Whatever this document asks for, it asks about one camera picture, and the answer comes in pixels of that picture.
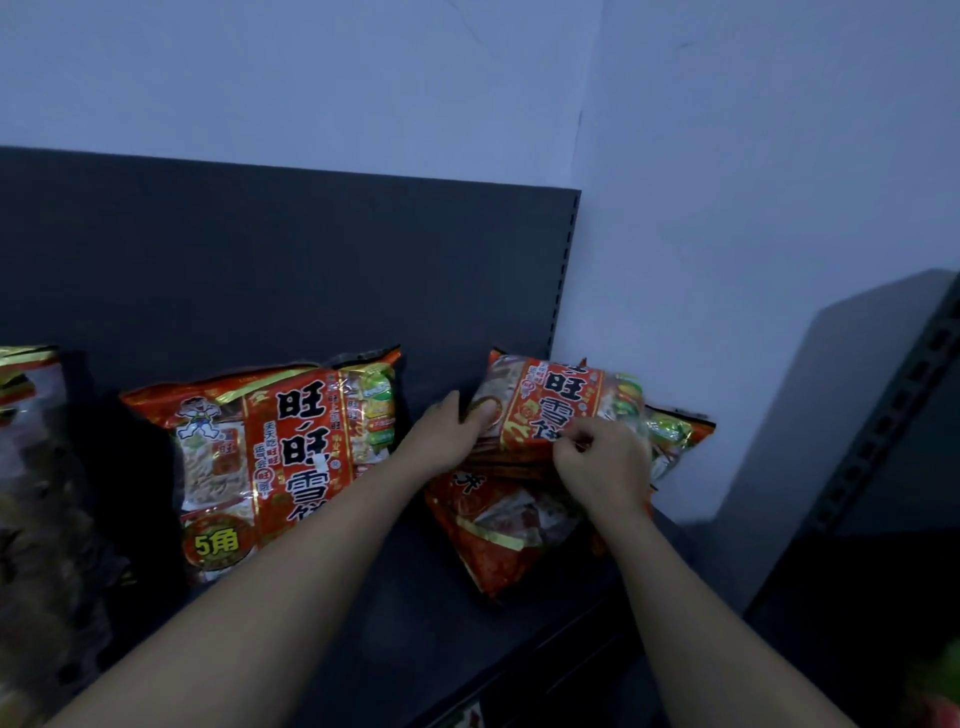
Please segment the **person's left forearm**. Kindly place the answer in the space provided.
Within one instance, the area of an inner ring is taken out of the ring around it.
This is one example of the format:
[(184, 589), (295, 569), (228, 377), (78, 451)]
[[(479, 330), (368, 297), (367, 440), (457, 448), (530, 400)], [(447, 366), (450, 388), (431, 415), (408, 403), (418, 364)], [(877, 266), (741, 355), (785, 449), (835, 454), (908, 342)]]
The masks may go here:
[(429, 475), (400, 454), (184, 607), (45, 728), (278, 728)]

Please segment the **red rice cracker snack bag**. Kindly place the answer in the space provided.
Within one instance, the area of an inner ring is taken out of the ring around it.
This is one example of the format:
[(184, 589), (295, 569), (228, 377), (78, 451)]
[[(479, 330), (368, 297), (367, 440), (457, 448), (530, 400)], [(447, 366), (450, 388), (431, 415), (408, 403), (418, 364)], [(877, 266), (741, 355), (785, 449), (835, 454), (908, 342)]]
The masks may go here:
[(646, 405), (652, 452), (651, 483), (654, 490), (689, 452), (716, 431), (707, 415), (683, 409)]
[(585, 360), (564, 365), (493, 348), (469, 410), (485, 403), (495, 404), (495, 420), (463, 462), (478, 475), (555, 480), (553, 444), (577, 418), (620, 422), (642, 439), (649, 436), (641, 384)]
[(608, 554), (555, 472), (523, 479), (455, 470), (432, 478), (423, 496), (470, 579), (492, 600), (567, 544), (575, 555)]
[(389, 458), (401, 359), (393, 346), (120, 395), (170, 438), (194, 584), (225, 576)]

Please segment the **person's right hand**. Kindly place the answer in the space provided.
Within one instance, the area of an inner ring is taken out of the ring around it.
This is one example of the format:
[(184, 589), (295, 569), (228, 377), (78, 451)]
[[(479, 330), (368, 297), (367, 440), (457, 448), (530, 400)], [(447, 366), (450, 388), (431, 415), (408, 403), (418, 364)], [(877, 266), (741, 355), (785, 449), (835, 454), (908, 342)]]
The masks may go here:
[(641, 435), (617, 423), (617, 443), (599, 461), (556, 466), (559, 480), (596, 525), (645, 516), (650, 496), (651, 449)]

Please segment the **clear and gold snack bag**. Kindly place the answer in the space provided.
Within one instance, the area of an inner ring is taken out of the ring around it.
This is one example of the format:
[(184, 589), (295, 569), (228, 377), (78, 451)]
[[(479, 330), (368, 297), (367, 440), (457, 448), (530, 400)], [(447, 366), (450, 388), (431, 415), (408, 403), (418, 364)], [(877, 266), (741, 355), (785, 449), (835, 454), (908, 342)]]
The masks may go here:
[(57, 350), (0, 346), (0, 728), (42, 728), (100, 676), (125, 567), (90, 511)]

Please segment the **grey slotted shelf unit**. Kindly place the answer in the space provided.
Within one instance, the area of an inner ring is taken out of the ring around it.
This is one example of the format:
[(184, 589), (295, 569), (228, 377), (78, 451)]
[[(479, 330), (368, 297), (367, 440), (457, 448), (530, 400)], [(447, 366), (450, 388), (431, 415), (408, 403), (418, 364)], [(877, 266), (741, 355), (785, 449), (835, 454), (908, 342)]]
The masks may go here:
[(698, 564), (862, 728), (960, 694), (960, 271), (811, 323)]

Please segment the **person's right forearm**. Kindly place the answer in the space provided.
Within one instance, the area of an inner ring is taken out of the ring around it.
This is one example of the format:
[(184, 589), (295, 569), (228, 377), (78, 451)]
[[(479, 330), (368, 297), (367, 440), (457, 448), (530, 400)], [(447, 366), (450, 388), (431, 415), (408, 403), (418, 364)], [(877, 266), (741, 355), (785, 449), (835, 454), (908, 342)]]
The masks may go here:
[(681, 557), (642, 507), (593, 508), (672, 728), (857, 728)]

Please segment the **dark grey shelf unit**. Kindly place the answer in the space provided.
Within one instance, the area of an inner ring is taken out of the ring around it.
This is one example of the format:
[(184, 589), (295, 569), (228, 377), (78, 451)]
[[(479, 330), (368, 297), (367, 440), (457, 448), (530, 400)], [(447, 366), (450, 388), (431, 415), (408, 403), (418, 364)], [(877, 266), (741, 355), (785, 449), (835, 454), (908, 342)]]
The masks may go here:
[[(0, 147), (0, 345), (65, 355), (98, 520), (131, 561), (110, 667), (191, 600), (172, 451), (118, 393), (399, 344), (401, 423), (488, 350), (546, 356), (581, 192)], [(482, 596), (421, 501), (377, 559), (295, 728), (576, 726), (639, 640), (616, 568), (569, 550)]]

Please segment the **person's left hand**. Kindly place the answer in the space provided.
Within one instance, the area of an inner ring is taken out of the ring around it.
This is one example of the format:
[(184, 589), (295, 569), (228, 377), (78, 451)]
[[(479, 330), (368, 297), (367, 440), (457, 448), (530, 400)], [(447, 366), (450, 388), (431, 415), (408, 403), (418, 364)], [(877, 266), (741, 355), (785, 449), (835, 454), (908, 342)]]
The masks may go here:
[(390, 468), (414, 485), (454, 470), (477, 443), (469, 443), (462, 432), (464, 417), (459, 391), (431, 404), (390, 455)]

